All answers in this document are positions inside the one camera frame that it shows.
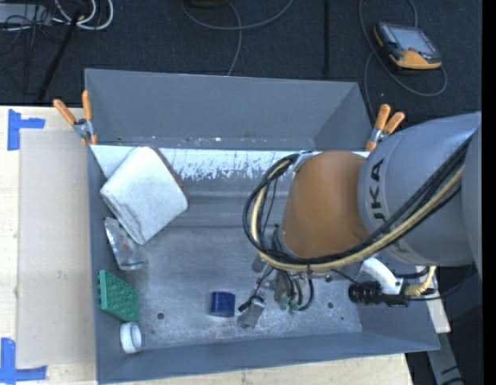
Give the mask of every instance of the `gray bin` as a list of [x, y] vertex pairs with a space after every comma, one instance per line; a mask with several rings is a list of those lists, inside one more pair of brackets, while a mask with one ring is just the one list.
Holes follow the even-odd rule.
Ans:
[[[85, 87], [101, 145], [150, 144], [204, 156], [207, 150], [236, 150], [256, 161], [258, 152], [363, 151], [371, 131], [355, 83], [87, 69]], [[354, 304], [348, 300], [349, 282], [340, 277], [318, 281], [313, 305], [298, 315], [280, 310], [269, 297], [253, 330], [238, 327], [236, 318], [207, 314], [211, 291], [233, 292], [239, 306], [259, 276], [251, 267], [256, 252], [242, 229], [242, 208], [268, 168], [264, 164], [245, 167], [246, 175], [184, 179], [190, 209], [143, 247], [146, 269], [119, 270], [103, 227], [104, 217], [111, 216], [99, 197], [106, 177], [88, 150], [99, 383], [439, 348], [424, 302], [406, 308]], [[290, 180], [285, 174], [279, 183], [273, 222], [283, 212]], [[138, 354], [123, 352], [122, 321], [100, 310], [100, 270], [138, 291], [143, 331]]]

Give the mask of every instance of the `black floor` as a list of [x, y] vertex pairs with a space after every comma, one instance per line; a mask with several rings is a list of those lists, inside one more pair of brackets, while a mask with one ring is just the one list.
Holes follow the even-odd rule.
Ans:
[[[38, 3], [61, 18], [54, 0], [5, 1]], [[78, 0], [59, 2], [67, 13], [79, 7]], [[371, 118], [381, 103], [405, 112], [401, 129], [482, 110], [482, 0], [234, 0], [215, 8], [184, 0], [112, 2], [111, 25], [77, 28], [57, 64], [68, 25], [14, 31], [0, 24], [0, 104], [50, 105], [58, 97], [80, 107], [83, 70], [106, 68], [357, 82]], [[96, 4], [103, 23], [107, 1]], [[389, 71], [388, 57], [371, 49], [372, 26], [381, 20], [420, 27], [438, 47], [441, 69]], [[7, 26], [14, 29], [14, 20]], [[445, 269], [439, 279], [449, 287], [458, 275]], [[482, 312], [477, 300], [473, 305], [453, 316], [450, 339], [467, 381], [482, 383], [474, 376], [482, 356], [464, 353], [482, 345]], [[426, 355], [407, 356], [415, 385], [433, 384]]]

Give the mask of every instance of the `yellow cable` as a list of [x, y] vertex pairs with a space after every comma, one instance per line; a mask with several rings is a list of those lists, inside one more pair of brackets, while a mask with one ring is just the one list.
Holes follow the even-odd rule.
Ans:
[[436, 269], [437, 269], [436, 266], [430, 266], [429, 271], [428, 271], [427, 275], [425, 276], [424, 281], [421, 282], [420, 284], [413, 284], [411, 286], [407, 286], [405, 288], [405, 295], [409, 295], [412, 297], [418, 297], [425, 290], [427, 290], [429, 284], [433, 280], [434, 272], [436, 271]]
[[[274, 168], [268, 175], [268, 178], [270, 178], [275, 172], [277, 172], [280, 168], [285, 167], [286, 165], [291, 164], [292, 161], [286, 160], [283, 161], [282, 163], [278, 164], [276, 168]], [[262, 187], [258, 194], [256, 195], [256, 200], [255, 204], [253, 205], [253, 214], [252, 214], [252, 220], [251, 220], [251, 234], [253, 235], [253, 238], [255, 239], [256, 242], [260, 242], [259, 236], [258, 236], [258, 229], [256, 229], [256, 219], [258, 217], [258, 210], [260, 208], [260, 204], [262, 204], [262, 197], [264, 196], [265, 189], [267, 188], [267, 185]]]
[[[463, 174], [463, 167], [458, 169], [458, 171], [447, 181], [447, 183], [438, 191], [431, 199], [425, 203], [417, 212], [415, 212], [412, 216], [410, 216], [407, 220], [403, 221], [400, 225], [398, 225], [395, 229], [393, 229], [390, 233], [387, 233], [384, 237], [375, 241], [373, 244], [364, 248], [357, 253], [351, 254], [348, 257], [344, 257], [338, 259], [336, 261], [324, 262], [322, 264], [310, 264], [310, 265], [298, 265], [298, 264], [290, 264], [287, 262], [281, 262], [273, 259], [266, 253], [260, 251], [258, 248], [258, 254], [260, 257], [266, 261], [273, 268], [277, 268], [279, 270], [286, 271], [318, 271], [318, 270], [330, 270], [332, 268], [341, 268], [344, 265], [351, 264], [356, 261], [362, 261], [369, 255], [377, 252], [380, 248], [384, 247], [392, 241], [395, 237], [399, 237], [404, 234], [406, 231], [411, 229], [414, 225], [416, 225], [419, 221], [421, 221], [428, 213], [430, 213], [436, 205], [440, 202], [440, 200], [457, 184], [461, 181]], [[256, 231], [256, 219], [258, 208], [260, 207], [262, 196], [264, 194], [265, 187], [263, 187], [259, 194], [257, 195], [256, 202], [253, 207], [252, 212], [252, 222], [251, 222], [251, 230], [255, 230], [252, 233], [253, 237], [257, 242], [259, 241], [258, 232]]]

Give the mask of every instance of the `white towel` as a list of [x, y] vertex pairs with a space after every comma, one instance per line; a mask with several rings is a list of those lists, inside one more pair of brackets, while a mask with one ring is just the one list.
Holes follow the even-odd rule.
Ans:
[[158, 149], [137, 147], [100, 189], [103, 200], [138, 244], [188, 208], [188, 196]]

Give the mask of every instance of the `bin floor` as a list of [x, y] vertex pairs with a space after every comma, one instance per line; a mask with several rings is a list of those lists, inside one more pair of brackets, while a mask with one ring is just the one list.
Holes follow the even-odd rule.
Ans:
[[211, 292], [233, 293], [238, 308], [262, 275], [252, 270], [256, 251], [241, 228], [168, 227], [143, 249], [148, 267], [132, 273], [145, 349], [361, 331], [357, 307], [347, 296], [349, 281], [338, 278], [314, 279], [312, 306], [295, 315], [281, 310], [274, 292], [264, 289], [266, 307], [254, 329], [237, 326], [237, 309], [231, 318], [209, 315]]

